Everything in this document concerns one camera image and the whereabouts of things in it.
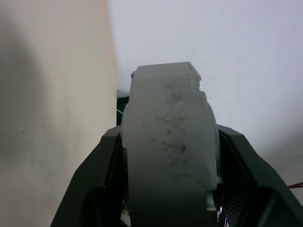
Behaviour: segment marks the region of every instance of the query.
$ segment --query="beige wall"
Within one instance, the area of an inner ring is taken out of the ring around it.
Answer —
[[[47,227],[116,122],[105,0],[0,2],[0,226]]]

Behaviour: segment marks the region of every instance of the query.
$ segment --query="white wall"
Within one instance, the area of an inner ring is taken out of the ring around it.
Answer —
[[[302,156],[302,1],[108,3],[120,90],[139,65],[190,61],[219,124],[273,166]]]
[[[0,226],[50,226],[116,87],[105,0],[0,1]]]

